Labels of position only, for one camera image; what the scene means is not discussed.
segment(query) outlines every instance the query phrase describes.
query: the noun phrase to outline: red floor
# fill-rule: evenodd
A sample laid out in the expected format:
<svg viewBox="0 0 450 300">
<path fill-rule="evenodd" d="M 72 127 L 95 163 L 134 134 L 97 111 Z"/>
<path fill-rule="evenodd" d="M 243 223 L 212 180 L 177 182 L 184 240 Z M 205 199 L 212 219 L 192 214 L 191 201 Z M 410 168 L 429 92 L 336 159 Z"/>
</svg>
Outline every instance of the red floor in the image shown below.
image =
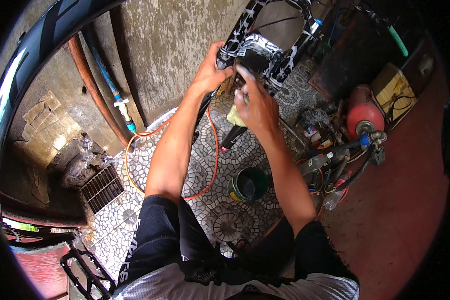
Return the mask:
<svg viewBox="0 0 450 300">
<path fill-rule="evenodd" d="M 389 134 L 385 162 L 370 164 L 346 199 L 321 218 L 360 279 L 360 299 L 395 297 L 438 230 L 448 188 L 440 140 L 448 99 L 444 72 L 437 69 L 417 104 Z"/>
</svg>

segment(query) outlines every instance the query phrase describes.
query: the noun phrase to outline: concrete wall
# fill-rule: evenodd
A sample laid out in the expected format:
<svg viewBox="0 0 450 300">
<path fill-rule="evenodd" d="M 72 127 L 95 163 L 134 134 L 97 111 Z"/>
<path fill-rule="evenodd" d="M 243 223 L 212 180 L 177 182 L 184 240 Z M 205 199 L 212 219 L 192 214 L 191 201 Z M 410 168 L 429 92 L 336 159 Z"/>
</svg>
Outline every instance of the concrete wall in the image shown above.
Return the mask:
<svg viewBox="0 0 450 300">
<path fill-rule="evenodd" d="M 247 3 L 129 0 L 111 12 L 118 49 L 129 59 L 127 79 L 136 87 L 132 94 L 145 123 L 180 103 L 210 44 L 228 38 Z"/>
</svg>

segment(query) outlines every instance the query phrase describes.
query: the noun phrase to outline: green paint can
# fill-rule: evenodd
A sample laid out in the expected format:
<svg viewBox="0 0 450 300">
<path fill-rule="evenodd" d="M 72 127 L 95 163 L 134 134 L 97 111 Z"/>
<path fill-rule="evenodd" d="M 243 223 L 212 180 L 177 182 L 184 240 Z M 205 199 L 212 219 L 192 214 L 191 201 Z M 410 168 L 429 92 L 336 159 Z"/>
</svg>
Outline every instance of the green paint can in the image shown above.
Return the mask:
<svg viewBox="0 0 450 300">
<path fill-rule="evenodd" d="M 268 177 L 257 167 L 249 166 L 238 171 L 228 182 L 228 195 L 239 203 L 251 204 L 265 195 Z"/>
</svg>

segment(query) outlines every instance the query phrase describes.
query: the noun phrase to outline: man's right hand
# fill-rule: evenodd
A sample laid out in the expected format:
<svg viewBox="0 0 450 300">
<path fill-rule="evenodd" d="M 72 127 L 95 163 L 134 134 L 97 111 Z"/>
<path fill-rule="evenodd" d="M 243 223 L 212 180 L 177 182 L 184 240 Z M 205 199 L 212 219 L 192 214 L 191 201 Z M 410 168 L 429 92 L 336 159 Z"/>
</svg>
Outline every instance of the man's right hand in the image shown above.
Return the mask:
<svg viewBox="0 0 450 300">
<path fill-rule="evenodd" d="M 240 118 L 258 140 L 268 140 L 274 135 L 282 135 L 278 127 L 278 105 L 275 99 L 244 66 L 239 64 L 236 70 L 246 82 L 241 89 L 235 90 L 234 103 Z M 245 94 L 248 94 L 248 104 L 244 101 Z"/>
</svg>

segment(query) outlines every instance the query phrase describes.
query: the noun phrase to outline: sandal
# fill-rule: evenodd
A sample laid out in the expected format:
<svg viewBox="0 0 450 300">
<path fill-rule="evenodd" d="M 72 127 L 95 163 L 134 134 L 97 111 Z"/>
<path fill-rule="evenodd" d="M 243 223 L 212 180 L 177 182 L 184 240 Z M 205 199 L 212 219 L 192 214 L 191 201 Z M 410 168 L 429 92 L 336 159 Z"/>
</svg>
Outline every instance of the sandal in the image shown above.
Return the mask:
<svg viewBox="0 0 450 300">
<path fill-rule="evenodd" d="M 239 249 L 238 245 L 240 244 L 240 242 L 244 242 L 244 245 L 243 245 L 242 248 Z M 235 254 L 237 256 L 244 255 L 245 254 L 245 247 L 247 245 L 250 246 L 250 242 L 246 238 L 239 239 L 235 244 L 233 244 L 231 241 L 228 241 L 226 244 L 228 245 L 228 247 L 232 248 L 232 258 L 235 257 Z"/>
</svg>

